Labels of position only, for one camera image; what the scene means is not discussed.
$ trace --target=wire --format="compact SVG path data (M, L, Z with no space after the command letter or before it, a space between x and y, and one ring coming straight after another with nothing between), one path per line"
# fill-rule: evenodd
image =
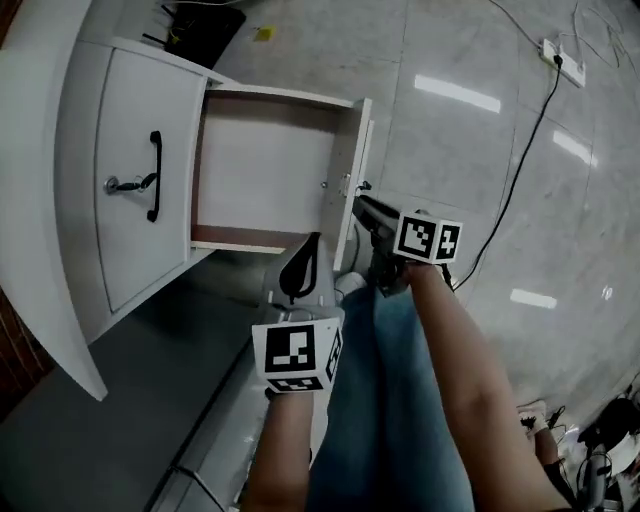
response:
M558 89L558 82L560 81L560 69L562 68L562 58L559 55L556 55L554 57L554 61L556 61L556 64L558 66L558 73L556 75L556 83L553 86L553 90L551 91L551 94L549 94L549 96L547 96L547 99L544 102L544 106L542 107L542 111L540 112L540 115L538 116L538 120L536 121L536 124L535 124L535 126L533 128L533 132L531 133L531 137L529 138L529 142L527 143L527 146L526 146L526 148L524 150L524 153L522 153L522 158L520 159L520 163L518 164L518 168L516 169L516 173L513 176L513 181L511 182L511 188L509 189L509 194L507 195L507 200L506 200L506 202L504 204L504 207L502 208L502 211L500 212L500 215L498 216L498 220L494 224L493 229L491 230L491 233L489 234L489 237L487 238L487 241L484 243L484 245L480 249L480 252L476 256L476 259L473 262L473 266L471 267L471 270L468 272L467 277L465 277L462 281L460 281L453 288L453 291L458 290L464 283L466 283L471 278L473 273L476 271L476 269L478 268L478 264L480 263L480 260L482 259L482 255L484 254L484 251L487 249L487 247L491 243L491 240L493 240L493 237L495 236L496 232L498 231L498 228L500 227L500 223L502 222L502 219L504 218L505 213L507 213L507 208L509 208L509 203L511 202L511 198L513 196L513 190L515 189L516 183L518 182L518 178L520 177L520 171L522 171L522 165L524 164L525 158L527 157L527 154L529 153L529 149L531 149L531 144L533 144L533 139L535 138L536 133L538 131L538 128L540 127L540 123L542 123L542 119L544 118L544 114L547 111L547 107L549 106L549 102L551 101L551 98L553 98L553 95L555 94L556 90Z
M204 2L201 0L166 0L162 2L163 5L178 5L178 4L191 4L191 5L206 5L207 7L222 7L224 5L237 4L239 2L244 2L244 0L228 0L227 2L223 2L221 4L214 4L209 2Z
M592 51L593 53L595 53L598 57L600 57L600 60L602 60L602 62L604 62L604 63L605 63L607 66L609 66L610 68L618 69L618 68L620 67L620 58L618 57L618 52L616 52L616 49L615 49L616 47L615 47L615 46L613 46L613 45L612 45L612 47L613 47L613 54L614 54L614 55L615 55L615 57L616 57L616 65L614 66L614 65L613 65L613 64L611 64L607 59L605 59L602 55L600 55L600 54L598 53L598 50L596 50L596 49L591 45L591 43L590 43L589 41L587 41L584 37L582 37L582 36L578 36L578 35L576 35L576 34L575 34L575 33L573 33L573 32L560 32L560 33L558 34L558 40L559 40L561 37L565 37L565 36L570 36L570 37L577 37L577 38L579 38L579 39L580 39L580 41L582 41L584 44L586 44L586 45L591 49L591 51Z
M440 268L442 268L442 278L444 279L444 282L447 283L449 289L453 291L453 284L451 283L451 272L449 272L448 265L446 263L443 263L442 265L440 265Z
M576 8L573 10L573 31L576 33L576 41L578 45L578 56L580 57L580 67L584 68L584 55L582 54L582 45L580 42L583 40L578 34L578 7L580 7L580 0L576 2Z
M580 467L578 467L578 473L576 474L576 489L578 492L582 489L583 486L580 485L580 472L582 471L582 467L591 460L592 457L602 456L609 462L609 474L605 478L611 477L613 474L613 461L607 452L594 452L589 457L585 457L585 459L580 463Z
M538 48L539 50L542 49L542 45L540 43L537 43L535 41L535 39L533 39L533 37L531 37L527 31L522 28L522 25L520 25L520 23L518 23L518 20L515 19L515 17L513 16L513 14L511 14L509 11L507 11L507 9L505 7L503 7L502 5L500 5L498 2L496 2L495 0L489 0L489 2L491 2L493 5L495 5L498 9L500 9L502 12L504 12L507 17L513 22L513 24L518 27L518 29L520 30L520 32L522 32L524 34L524 36L529 40L529 42L535 46L536 48Z
M163 45L163 46L164 46L165 44L167 44L167 43L166 43L166 42L164 42L162 39L158 39L157 37L150 36L149 34L142 34L142 37L144 37L145 39L149 39L150 41L153 41L154 43L161 44L161 45Z
M351 261L351 265L349 265L349 272L353 272L356 268L358 255L360 254L360 230L358 229L358 225L355 223L353 224L353 229L356 232L356 251L353 253L353 261Z

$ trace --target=white marble floor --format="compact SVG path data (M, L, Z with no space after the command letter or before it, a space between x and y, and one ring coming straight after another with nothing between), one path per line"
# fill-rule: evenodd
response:
M574 0L502 0L536 39L573 32ZM599 11L623 23L640 69L640 9L583 0L587 86L560 80L480 271L460 297L518 399L586 418L640 367L640 82ZM246 83L374 101L367 179L396 206L462 220L464 276L504 201L554 72L488 0L247 0L216 71ZM269 42L256 29L275 26ZM577 57L571 37L565 50ZM420 89L423 78L489 107ZM552 297L553 308L511 300Z

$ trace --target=electrical cord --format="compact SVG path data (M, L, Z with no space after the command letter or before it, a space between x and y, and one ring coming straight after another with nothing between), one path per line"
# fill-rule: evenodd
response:
M353 253L353 260L351 261L351 265L349 265L349 272L353 272L356 268L356 263L358 261L358 256L360 255L360 230L358 229L357 224L353 224L353 229L356 232L356 250Z
M495 236L496 232L498 231L498 228L500 227L500 223L502 222L502 219L504 218L505 214L507 213L507 209L509 208L509 203L511 203L511 198L513 197L513 191L515 189L516 183L518 182L518 178L520 177L520 171L522 171L522 165L524 164L524 161L525 161L525 159L527 157L527 154L529 153L529 149L531 149L531 145L533 144L533 139L535 138L536 133L538 132L538 128L540 127L540 123L542 123L542 119L544 118L544 114L547 111L547 107L549 106L549 102L551 101L551 98L553 98L553 95L555 94L556 90L558 89L558 82L560 81L560 69L562 68L562 57L560 57L559 55L556 55L556 56L553 57L553 61L556 63L556 66L558 66L558 73L556 75L556 83L553 86L553 90L551 91L551 94L549 94L549 96L547 96L547 99L544 102L544 105L542 107L542 111L540 112L540 115L538 116L536 124L535 124L535 126L533 128L533 132L531 133L531 137L529 137L529 142L527 143L527 146L525 147L524 153L522 153L522 158L520 159L520 163L518 164L518 168L516 169L516 173L513 176L513 181L511 182L511 187L509 188L509 194L507 195L507 200L504 203L502 211L500 212L500 215L498 216L498 220L494 224L493 229L491 230L491 233L489 234L489 237L487 238L487 241L484 243L484 245L480 249L480 252L478 252L478 255L476 256L476 259L474 260L473 265L471 267L471 270L467 273L467 276L453 288L454 292L456 290L460 289L460 287L462 287L462 285L464 285L471 278L473 273L476 271L476 269L478 268L478 264L480 263L480 260L482 259L482 255L484 254L484 252L486 251L487 247L491 243L491 240L493 240L493 237Z
M582 468L587 462L589 462L589 460L591 460L592 457L596 457L596 456L603 456L605 459L607 459L607 462L609 462L609 474L605 478L609 478L613 474L613 461L611 460L611 457L609 456L609 454L607 452L594 452L594 453L592 453L591 456L585 458L580 463L580 466L578 467L578 473L576 474L576 490L578 491L578 493L580 492L580 490L583 487L582 485L580 485L580 474L582 473Z
M498 9L500 9L502 12L504 12L507 17L513 22L513 24L518 27L518 29L520 29L520 32L522 32L524 34L524 36L529 40L529 42L535 46L536 48L538 48L539 50L542 49L542 45L540 43L536 43L535 39L533 37L531 37L528 32L522 28L522 25L520 25L520 23L518 23L518 20L516 20L516 18L513 16L513 14L511 14L509 11L507 11L507 9L505 7L503 7L502 5L500 5L498 2L496 2L495 0L489 0L489 2L491 2L493 5L495 5Z

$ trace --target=leg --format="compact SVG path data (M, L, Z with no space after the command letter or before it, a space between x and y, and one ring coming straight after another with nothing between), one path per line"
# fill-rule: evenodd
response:
M384 371L384 477L395 508L473 510L471 485L444 417L410 294L377 294L374 324Z
M307 510L367 510L376 503L381 377L372 290L353 292L342 307L344 348L329 402L326 436L311 468Z

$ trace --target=black handle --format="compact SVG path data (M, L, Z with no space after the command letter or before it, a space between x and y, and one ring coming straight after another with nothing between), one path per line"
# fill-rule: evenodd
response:
M153 207L153 210L149 210L147 212L147 220L149 222L155 222L158 218L158 213L160 213L160 177L162 172L162 135L159 131L151 132L149 136L149 140L152 144L155 144L157 157L156 157L156 203Z

